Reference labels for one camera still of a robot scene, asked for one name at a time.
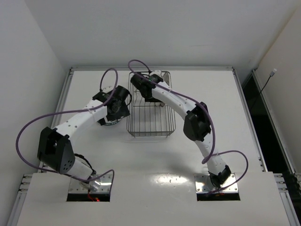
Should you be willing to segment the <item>green rimmed lettered plate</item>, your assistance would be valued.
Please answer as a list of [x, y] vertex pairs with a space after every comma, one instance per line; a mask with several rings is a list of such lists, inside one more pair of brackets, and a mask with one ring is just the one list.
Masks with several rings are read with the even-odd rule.
[[117, 123], [119, 123], [121, 121], [122, 121], [122, 119], [117, 119], [117, 120], [114, 120], [114, 121], [106, 121], [105, 118], [103, 118], [103, 119], [100, 119], [98, 121], [98, 123], [101, 126], [113, 126], [113, 125], [116, 125]]

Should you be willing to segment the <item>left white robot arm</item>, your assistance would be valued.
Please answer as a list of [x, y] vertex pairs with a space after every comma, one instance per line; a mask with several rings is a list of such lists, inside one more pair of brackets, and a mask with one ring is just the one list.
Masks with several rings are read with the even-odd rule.
[[87, 182], [95, 175], [95, 171], [76, 159], [72, 146], [80, 134], [92, 125], [116, 123], [128, 117], [130, 112], [126, 99], [130, 95], [122, 86], [108, 93], [100, 90], [82, 112], [52, 129], [44, 128], [40, 134], [38, 159], [59, 174]]

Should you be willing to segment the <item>wire dish rack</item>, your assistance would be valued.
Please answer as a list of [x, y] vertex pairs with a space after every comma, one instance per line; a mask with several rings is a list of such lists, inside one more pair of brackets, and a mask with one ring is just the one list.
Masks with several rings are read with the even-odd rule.
[[134, 74], [128, 76], [130, 116], [126, 129], [134, 137], [168, 137], [176, 130], [175, 111], [160, 102], [147, 102], [140, 91], [130, 82]]

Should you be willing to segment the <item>orange sunburst plate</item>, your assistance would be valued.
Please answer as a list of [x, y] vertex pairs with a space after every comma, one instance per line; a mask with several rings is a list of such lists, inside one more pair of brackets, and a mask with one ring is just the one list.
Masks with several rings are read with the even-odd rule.
[[164, 72], [164, 73], [163, 73], [163, 80], [164, 80], [164, 82], [165, 82], [168, 86], [170, 86], [170, 76], [169, 76], [169, 72]]

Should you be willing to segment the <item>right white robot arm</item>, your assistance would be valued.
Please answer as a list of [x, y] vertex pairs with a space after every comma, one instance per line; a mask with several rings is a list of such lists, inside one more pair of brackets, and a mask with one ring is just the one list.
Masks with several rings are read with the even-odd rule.
[[148, 75], [136, 72], [130, 82], [146, 101], [162, 102], [181, 116], [184, 120], [185, 136], [195, 142], [200, 149], [204, 157], [202, 163], [208, 167], [211, 183], [220, 189], [231, 175], [231, 171], [215, 149], [215, 128], [208, 114], [207, 105], [173, 91], [168, 72], [157, 70]]

